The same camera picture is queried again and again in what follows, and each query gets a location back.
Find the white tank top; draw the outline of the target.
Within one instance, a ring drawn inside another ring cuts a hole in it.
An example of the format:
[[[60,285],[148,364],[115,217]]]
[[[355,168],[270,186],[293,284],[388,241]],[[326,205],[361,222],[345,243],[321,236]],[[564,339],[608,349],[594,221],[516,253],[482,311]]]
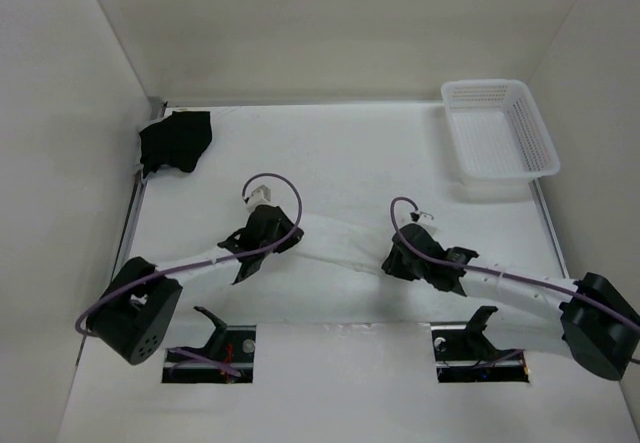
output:
[[[316,214],[301,220],[304,235],[291,250],[309,260],[377,274],[388,257],[392,237],[384,229],[367,228]]]

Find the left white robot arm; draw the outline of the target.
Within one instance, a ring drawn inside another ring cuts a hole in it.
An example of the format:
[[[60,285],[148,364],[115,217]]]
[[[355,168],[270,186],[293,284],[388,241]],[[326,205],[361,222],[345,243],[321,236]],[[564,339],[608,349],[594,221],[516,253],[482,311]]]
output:
[[[264,259],[283,253],[304,236],[301,214],[294,220],[279,206],[260,204],[244,227],[214,248],[174,264],[156,265],[142,257],[124,263],[96,303],[76,322],[76,330],[100,339],[132,366],[161,348],[175,326],[174,313],[183,298],[196,301],[245,281]]]

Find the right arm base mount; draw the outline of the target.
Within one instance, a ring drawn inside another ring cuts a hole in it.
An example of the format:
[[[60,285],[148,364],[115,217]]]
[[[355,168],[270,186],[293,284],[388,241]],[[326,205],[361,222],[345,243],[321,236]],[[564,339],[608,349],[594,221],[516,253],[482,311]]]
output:
[[[467,321],[431,327],[436,377],[441,384],[528,383],[524,351],[497,349],[484,331],[495,306],[481,306]]]

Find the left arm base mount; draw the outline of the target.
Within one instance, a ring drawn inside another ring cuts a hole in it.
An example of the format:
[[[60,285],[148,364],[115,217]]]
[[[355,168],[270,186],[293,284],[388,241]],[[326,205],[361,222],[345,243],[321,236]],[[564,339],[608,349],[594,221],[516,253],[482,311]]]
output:
[[[254,378],[257,328],[229,326],[202,306],[194,310],[212,325],[201,347],[185,346],[168,351],[162,371],[163,384],[251,384]]]

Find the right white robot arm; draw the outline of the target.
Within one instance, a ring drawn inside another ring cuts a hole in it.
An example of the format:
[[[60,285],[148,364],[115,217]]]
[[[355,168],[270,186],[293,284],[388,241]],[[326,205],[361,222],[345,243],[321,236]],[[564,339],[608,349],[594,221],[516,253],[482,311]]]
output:
[[[506,269],[477,251],[443,248],[426,228],[410,223],[392,238],[381,265],[384,273],[407,281],[424,280],[441,292],[502,303],[544,321],[519,323],[507,346],[573,358],[588,372],[619,381],[639,344],[639,313],[605,277],[581,279],[528,276]]]

